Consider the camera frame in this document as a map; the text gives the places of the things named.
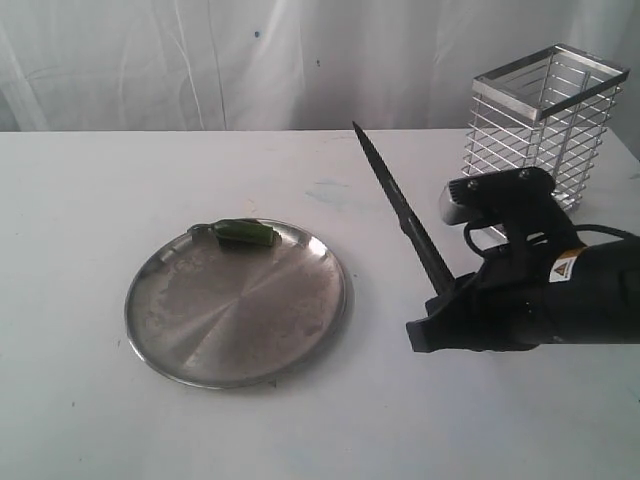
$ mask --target white backdrop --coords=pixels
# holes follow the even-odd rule
[[[635,0],[1,0],[0,8],[4,129],[337,129],[352,119],[462,127],[473,76],[552,43],[640,66]],[[638,154],[633,72],[627,87],[614,126]]]

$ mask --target wire basket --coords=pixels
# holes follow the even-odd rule
[[[629,69],[558,44],[473,80],[465,175],[537,166],[576,208]]]

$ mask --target stainless steel plate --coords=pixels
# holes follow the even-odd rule
[[[125,316],[149,366],[200,387],[254,384],[305,360],[335,331],[346,306],[336,257],[304,230],[259,221],[279,234],[272,248],[186,233],[140,269]]]

